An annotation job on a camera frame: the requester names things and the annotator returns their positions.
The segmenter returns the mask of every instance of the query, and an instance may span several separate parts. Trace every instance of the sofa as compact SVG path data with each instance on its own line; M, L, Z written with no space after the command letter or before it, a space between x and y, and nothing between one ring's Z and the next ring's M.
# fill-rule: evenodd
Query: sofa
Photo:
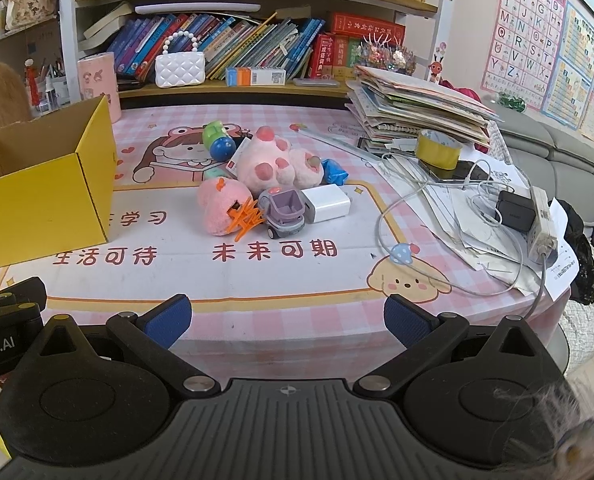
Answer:
M571 204L594 222L594 146L514 110L492 105L513 163L535 186Z
M584 222L594 222L594 143L514 110L492 108L514 165L549 199L565 200ZM594 303L569 301L560 327L569 350L566 371L571 372L594 355Z

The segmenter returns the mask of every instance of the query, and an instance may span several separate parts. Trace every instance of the wall poster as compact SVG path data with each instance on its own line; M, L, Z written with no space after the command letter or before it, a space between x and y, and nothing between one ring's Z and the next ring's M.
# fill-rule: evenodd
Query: wall poster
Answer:
M562 46L542 112L577 130L594 79L594 27L570 3Z
M566 0L500 0L482 88L542 108L564 26Z

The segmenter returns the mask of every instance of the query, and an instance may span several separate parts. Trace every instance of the white power adapter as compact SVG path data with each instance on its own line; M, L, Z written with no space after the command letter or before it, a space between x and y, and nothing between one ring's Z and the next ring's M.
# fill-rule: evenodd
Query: white power adapter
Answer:
M539 187L531 186L531 199L535 209L535 221L526 238L528 257L533 262L540 262L541 257L546 260L552 250L557 249L557 233L548 207L546 192Z
M336 184L311 187L301 194L306 206L304 217L309 224L346 216L350 211L349 197Z

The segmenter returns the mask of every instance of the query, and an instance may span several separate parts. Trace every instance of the tablecloth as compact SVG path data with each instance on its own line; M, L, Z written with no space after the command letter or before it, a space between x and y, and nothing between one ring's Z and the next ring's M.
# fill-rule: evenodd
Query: tablecloth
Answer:
M216 119L226 124L234 136L269 125L294 146L306 148L322 159L338 161L349 173L344 190L353 200L349 218L355 219L352 228L357 229L357 243L353 244L354 236L349 238L343 232L349 228L348 219L328 227L326 222L308 226L311 231L304 229L295 240L289 240L293 242L291 250L275 240L272 244L268 244L270 240L260 241L263 235L248 234L249 238L234 244L231 238L202 234L199 208L187 198L187 191L200 183L205 170L216 166L200 144L202 126ZM222 383L232 377L356 380L403 351L383 323L383 303L392 291L413 294L411 298L419 300L430 313L457 312L477 324L496 324L501 317L522 314L530 306L533 298L515 291L480 298L454 288L445 290L428 280L424 285L415 276L407 276L412 288L401 288L374 234L379 211L394 202L397 193L359 157L300 134L305 126L349 139L357 139L362 131L349 112L323 108L198 105L124 110L122 119L113 125L118 165L110 243L0 269L0 288L36 273L48 286L45 319L66 310L80 324L103 323L110 315L126 310L127 305L143 312L154 306L157 298L163 300L184 292L194 302L193 321L172 349ZM137 194L136 205L126 198ZM331 231L333 225L340 228ZM167 235L171 230L192 231L188 234L190 241L175 244ZM417 263L436 269L450 281L480 292L505 288L486 272L467 267L433 236L408 205L393 212L391 231L396 238L393 243L415 244L419 248ZM138 234L149 238L138 240ZM338 240L336 246L335 236L348 239L341 244ZM152 240L158 240L160 246L173 244L175 250L159 248L156 254ZM268 248L266 253L251 253L256 242ZM289 256L296 256L298 251L303 253L299 267L290 267L295 259ZM346 269L347 278L340 278L334 270L330 263L334 257L340 268ZM369 272L354 270L356 260L362 260L361 268ZM119 261L122 266L116 267ZM239 270L228 271L229 266ZM204 275L203 267L213 270ZM243 268L250 271L245 278L241 277ZM175 279L171 281L168 276L173 274ZM344 288L346 279L349 290ZM313 294L304 293L310 292L309 280ZM242 283L248 292L238 294L224 281ZM280 286L288 293L276 294ZM103 290L100 297L94 294L96 287ZM126 288L132 288L132 292L126 292ZM195 290L201 292L193 295ZM264 295L268 290L273 292ZM72 303L71 291L73 298L79 294L83 299ZM542 299L531 320L542 341L551 337L566 299Z

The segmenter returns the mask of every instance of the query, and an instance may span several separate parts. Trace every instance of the white pearl handbag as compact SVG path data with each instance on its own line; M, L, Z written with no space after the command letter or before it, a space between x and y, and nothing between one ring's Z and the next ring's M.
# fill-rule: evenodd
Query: white pearl handbag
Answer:
M182 38L192 44L192 51L168 52ZM160 88L199 85L206 79L205 66L203 52L197 52L197 38L187 30L175 32L165 39L163 52L155 59L155 83Z

